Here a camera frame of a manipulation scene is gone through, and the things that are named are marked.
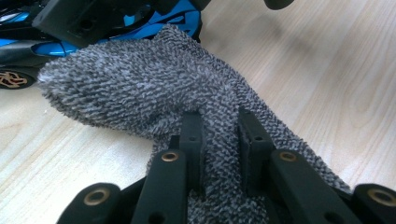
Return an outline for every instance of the brass insert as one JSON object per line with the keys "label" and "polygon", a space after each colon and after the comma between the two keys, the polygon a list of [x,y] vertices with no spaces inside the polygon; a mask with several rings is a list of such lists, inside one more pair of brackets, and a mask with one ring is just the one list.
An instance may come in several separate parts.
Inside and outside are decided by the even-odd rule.
{"label": "brass insert", "polygon": [[84,203],[88,206],[95,206],[107,200],[110,196],[110,190],[105,188],[94,189],[84,198]]}
{"label": "brass insert", "polygon": [[14,89],[27,83],[27,79],[13,72],[0,72],[0,85]]}
{"label": "brass insert", "polygon": [[175,152],[168,152],[161,156],[163,161],[176,161],[178,159],[178,154]]}
{"label": "brass insert", "polygon": [[369,189],[367,194],[377,203],[389,207],[396,207],[396,197],[382,189]]}
{"label": "brass insert", "polygon": [[280,159],[283,161],[297,161],[296,155],[291,152],[281,152],[279,154]]}

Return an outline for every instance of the light wood surface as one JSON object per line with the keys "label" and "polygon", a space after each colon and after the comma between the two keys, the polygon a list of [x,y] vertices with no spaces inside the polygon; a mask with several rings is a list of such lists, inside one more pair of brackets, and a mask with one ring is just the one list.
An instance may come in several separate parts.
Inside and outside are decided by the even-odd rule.
{"label": "light wood surface", "polygon": [[[213,0],[203,22],[203,46],[351,187],[396,189],[396,1]],[[55,223],[85,187],[145,174],[150,141],[68,119],[35,86],[0,106],[0,223]]]}

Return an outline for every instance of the table surface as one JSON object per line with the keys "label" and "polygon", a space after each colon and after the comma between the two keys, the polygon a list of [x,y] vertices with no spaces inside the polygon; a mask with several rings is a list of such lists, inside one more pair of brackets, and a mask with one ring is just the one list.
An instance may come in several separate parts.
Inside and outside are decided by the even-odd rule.
{"label": "table surface", "polygon": [[[396,1],[213,0],[204,48],[352,188],[396,189]],[[152,143],[83,126],[33,86],[0,90],[0,223],[54,223],[85,187],[145,174]]]}

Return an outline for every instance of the blue toy car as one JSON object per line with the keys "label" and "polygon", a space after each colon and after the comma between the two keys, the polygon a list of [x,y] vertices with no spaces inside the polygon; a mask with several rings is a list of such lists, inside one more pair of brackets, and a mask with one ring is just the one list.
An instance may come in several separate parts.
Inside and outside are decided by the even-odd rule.
{"label": "blue toy car", "polygon": [[[114,22],[111,30],[100,36],[95,43],[118,39],[150,38],[156,35],[166,23],[177,25],[198,40],[203,7],[198,7],[191,2],[196,1],[176,0],[166,13],[160,13],[158,9],[145,4],[136,10],[134,15],[122,15],[121,22]],[[44,8],[49,5],[48,0],[0,0],[0,89],[17,90],[29,87],[35,83],[38,70],[46,62],[65,57],[84,47],[72,44],[64,38],[49,35],[42,29],[32,26],[34,19],[40,16]],[[90,22],[81,21],[80,28],[89,30],[92,26]]]}

